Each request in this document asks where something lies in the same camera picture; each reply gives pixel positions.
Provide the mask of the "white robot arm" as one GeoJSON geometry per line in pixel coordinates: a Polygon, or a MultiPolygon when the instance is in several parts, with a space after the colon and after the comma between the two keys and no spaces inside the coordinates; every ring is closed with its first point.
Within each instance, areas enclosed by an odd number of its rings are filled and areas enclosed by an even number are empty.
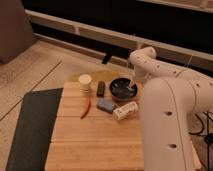
{"type": "Polygon", "coordinates": [[[195,171],[187,116],[213,108],[213,78],[156,58],[152,47],[130,54],[135,74],[150,74],[140,98],[144,171],[195,171]]]}

